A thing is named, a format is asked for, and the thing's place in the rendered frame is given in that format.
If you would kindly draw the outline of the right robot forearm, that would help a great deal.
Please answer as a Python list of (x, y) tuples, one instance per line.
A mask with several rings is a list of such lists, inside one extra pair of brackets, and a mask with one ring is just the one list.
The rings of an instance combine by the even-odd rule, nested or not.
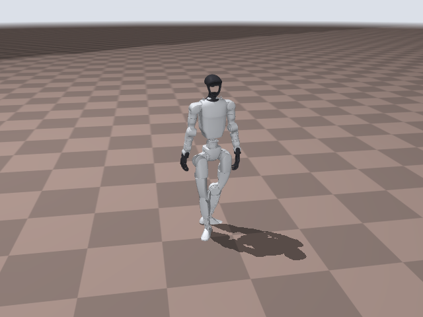
[(192, 147), (192, 141), (193, 141), (193, 137), (189, 137), (189, 129), (187, 128), (186, 133), (185, 133), (185, 137), (184, 137), (184, 146), (183, 146), (183, 150), (182, 150), (182, 154), (185, 155), (185, 153), (189, 152), (190, 154), (190, 150)]

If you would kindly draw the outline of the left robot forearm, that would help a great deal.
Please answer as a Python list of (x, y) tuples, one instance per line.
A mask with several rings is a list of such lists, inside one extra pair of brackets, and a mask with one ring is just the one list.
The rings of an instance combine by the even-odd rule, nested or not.
[[(239, 134), (238, 130), (230, 133), (234, 151), (236, 150), (237, 147), (240, 148), (240, 141), (239, 141), (238, 134)], [(240, 148), (240, 152), (241, 152), (241, 148)]]

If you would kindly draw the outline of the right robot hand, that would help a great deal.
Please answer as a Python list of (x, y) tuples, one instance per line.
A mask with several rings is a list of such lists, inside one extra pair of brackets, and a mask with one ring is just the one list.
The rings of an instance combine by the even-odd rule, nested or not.
[(181, 159), (180, 159), (180, 164), (181, 164), (181, 167), (182, 167), (182, 169), (184, 169), (185, 171), (188, 171), (189, 169), (188, 169), (188, 167), (187, 167), (187, 164), (186, 164), (186, 162), (187, 162), (187, 158), (188, 158), (188, 156), (189, 156), (189, 152), (187, 152), (187, 153), (185, 153), (185, 155), (183, 155), (183, 154), (181, 154)]

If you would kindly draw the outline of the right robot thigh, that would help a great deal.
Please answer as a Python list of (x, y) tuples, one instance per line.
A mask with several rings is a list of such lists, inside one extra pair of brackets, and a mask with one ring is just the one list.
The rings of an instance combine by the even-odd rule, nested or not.
[(200, 198), (205, 198), (206, 201), (211, 199), (211, 192), (207, 188), (208, 177), (208, 161), (206, 160), (206, 153), (199, 153), (192, 158), (192, 164), (196, 167), (194, 177)]

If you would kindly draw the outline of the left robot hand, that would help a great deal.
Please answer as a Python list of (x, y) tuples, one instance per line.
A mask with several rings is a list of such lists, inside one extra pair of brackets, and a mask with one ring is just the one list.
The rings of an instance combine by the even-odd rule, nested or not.
[(231, 166), (233, 166), (232, 170), (236, 170), (239, 167), (240, 154), (241, 154), (240, 148), (237, 147), (236, 150), (234, 151), (234, 153), (235, 153), (235, 163), (234, 163), (234, 165), (231, 165)]

